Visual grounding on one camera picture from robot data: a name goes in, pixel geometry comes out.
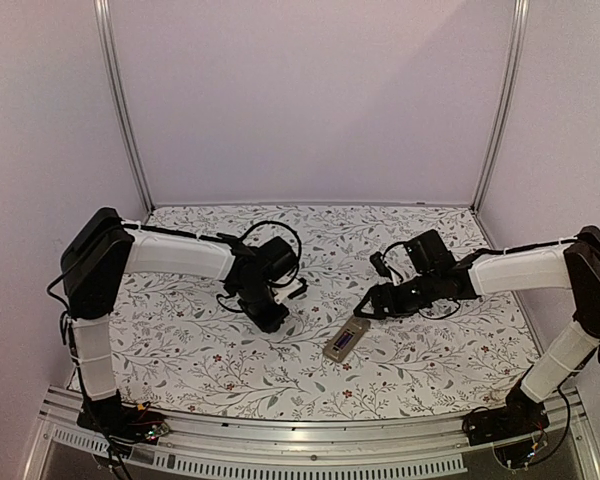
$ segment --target floral patterned surface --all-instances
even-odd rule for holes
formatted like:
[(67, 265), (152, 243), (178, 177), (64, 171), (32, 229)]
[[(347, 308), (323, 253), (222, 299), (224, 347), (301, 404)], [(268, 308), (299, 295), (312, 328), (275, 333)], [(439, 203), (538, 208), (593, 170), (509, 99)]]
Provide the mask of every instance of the floral patterned surface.
[[(396, 241), (437, 229), (460, 258), (485, 246), (462, 208), (231, 206), (167, 207), (150, 224), (196, 233), (240, 234), (260, 220), (295, 228), (309, 290), (264, 334), (226, 312), (219, 282), (167, 274), (125, 276), (111, 321), (113, 366), (127, 401), (236, 417), (323, 420), (434, 415), (502, 401), (537, 358), (509, 293), (462, 302), (450, 318), (374, 321), (343, 364), (322, 348), (380, 279), (368, 258)], [(263, 227), (249, 238), (274, 234)], [(291, 239), (282, 230), (276, 230)], [(408, 257), (388, 256), (408, 276)], [(440, 302), (435, 318), (453, 305)]]

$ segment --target white wall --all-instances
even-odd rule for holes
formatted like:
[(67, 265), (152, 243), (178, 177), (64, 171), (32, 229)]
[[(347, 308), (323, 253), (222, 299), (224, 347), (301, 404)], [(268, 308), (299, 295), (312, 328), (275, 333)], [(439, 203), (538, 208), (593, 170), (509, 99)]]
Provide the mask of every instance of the white wall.
[(514, 2), (112, 2), (155, 201), (469, 204)]
[(0, 1), (0, 479), (17, 478), (49, 383), (69, 372), (60, 253), (101, 205), (141, 206), (92, 2)]
[[(482, 218), (500, 245), (600, 227), (600, 0), (531, 2), (513, 108)], [(543, 343), (570, 321), (566, 291), (524, 296)], [(600, 366), (578, 377), (600, 445)]]

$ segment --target aluminum frame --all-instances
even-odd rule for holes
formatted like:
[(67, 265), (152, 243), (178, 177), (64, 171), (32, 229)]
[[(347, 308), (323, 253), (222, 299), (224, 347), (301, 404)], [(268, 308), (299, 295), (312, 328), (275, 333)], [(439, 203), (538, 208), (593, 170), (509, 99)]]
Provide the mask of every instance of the aluminum frame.
[[(571, 434), (583, 475), (588, 480), (598, 480), (600, 457), (584, 407), (574, 388), (567, 389), (565, 393), (571, 405)], [(57, 437), (66, 439), (67, 433), (73, 433), (82, 439), (74, 440), (72, 446), (87, 451), (91, 448), (96, 455), (98, 449), (101, 450), (104, 442), (101, 435), (76, 426), (81, 405), (79, 393), (49, 388), (40, 409), (40, 427), (27, 463), (26, 480), (40, 478), (50, 442), (58, 441), (55, 440)], [(554, 394), (545, 406), (551, 421), (547, 430), (564, 428), (566, 409), (562, 398)], [(172, 433), (155, 447), (136, 446), (128, 460), (131, 464), (185, 475), (187, 473), (180, 468), (181, 465), (198, 464), (250, 472), (271, 469), (306, 472), (306, 478), (321, 478), (317, 472), (320, 475), (325, 472), (327, 476), (328, 472), (332, 472), (331, 478), (339, 478), (335, 472), (361, 469), (395, 472), (400, 465), (445, 463), (463, 453), (492, 446), (469, 446), (462, 432), (462, 417), (466, 412), (404, 419), (326, 422), (163, 413)], [(71, 445), (66, 440), (61, 443)]]
[(120, 134), (127, 152), (127, 159), (131, 167), (131, 174), (138, 190), (138, 195), (146, 213), (155, 209), (149, 183), (142, 165), (138, 144), (133, 133), (131, 117), (127, 108), (127, 101), (122, 86), (122, 76), (118, 64), (116, 45), (113, 34), (113, 24), (111, 22), (111, 12), (109, 10), (109, 0), (94, 0), (96, 20), (98, 23), (98, 32), (100, 35), (100, 44), (102, 46), (102, 55), (111, 89), (113, 104), (116, 109), (116, 116), (120, 126)]
[(527, 16), (529, 12), (529, 0), (516, 0), (516, 6), (513, 15), (513, 26), (511, 29), (511, 41), (509, 42), (509, 53), (507, 58), (507, 67), (505, 70), (502, 91), (500, 92), (500, 102), (493, 122), (493, 128), (489, 136), (489, 143), (485, 155), (480, 179), (473, 196), (471, 208), (480, 213), (489, 190), (489, 184), (496, 166), (498, 152), (502, 138), (504, 137), (507, 118), (511, 110), (513, 91), (518, 76), (520, 58), (522, 57), (522, 47), (524, 44), (524, 34), (527, 27)]

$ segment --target small electronic device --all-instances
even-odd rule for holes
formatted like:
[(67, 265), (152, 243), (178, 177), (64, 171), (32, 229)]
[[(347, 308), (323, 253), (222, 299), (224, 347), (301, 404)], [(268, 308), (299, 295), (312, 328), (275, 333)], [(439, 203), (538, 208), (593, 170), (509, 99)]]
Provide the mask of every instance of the small electronic device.
[(353, 350), (353, 347), (360, 341), (364, 333), (369, 330), (371, 322), (366, 318), (352, 316), (342, 326), (338, 333), (329, 340), (329, 343), (322, 351), (325, 357), (337, 363), (342, 361)]

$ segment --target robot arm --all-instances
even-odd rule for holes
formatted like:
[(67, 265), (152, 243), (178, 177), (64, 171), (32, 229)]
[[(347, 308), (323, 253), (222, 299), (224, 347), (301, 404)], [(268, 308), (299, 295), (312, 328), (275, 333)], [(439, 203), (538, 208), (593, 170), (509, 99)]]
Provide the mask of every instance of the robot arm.
[(271, 333), (280, 328), (289, 313), (282, 302), (306, 291), (306, 282), (297, 278), (300, 251), (296, 255), (280, 237), (259, 247), (242, 240), (141, 226), (123, 221), (111, 208), (93, 216), (61, 259), (60, 279), (71, 319), (69, 344), (87, 410), (79, 419), (81, 426), (107, 429), (131, 441), (155, 437), (147, 427), (130, 427), (134, 414), (122, 406), (113, 375), (109, 315), (124, 273), (177, 273), (220, 280), (229, 297), (238, 296), (240, 310), (260, 330)]
[[(572, 290), (573, 321), (509, 392), (506, 407), (467, 417), (472, 445), (530, 433), (534, 424), (548, 426), (542, 402), (579, 372), (600, 345), (600, 230), (585, 227), (574, 238), (548, 244), (478, 250), (459, 262), (435, 230), (401, 244), (418, 275), (400, 285), (372, 287), (356, 307), (356, 316), (410, 316), (439, 299), (472, 299), (506, 290)], [(392, 276), (384, 255), (376, 253), (371, 261), (379, 274)], [(369, 304), (371, 312), (365, 310)]]

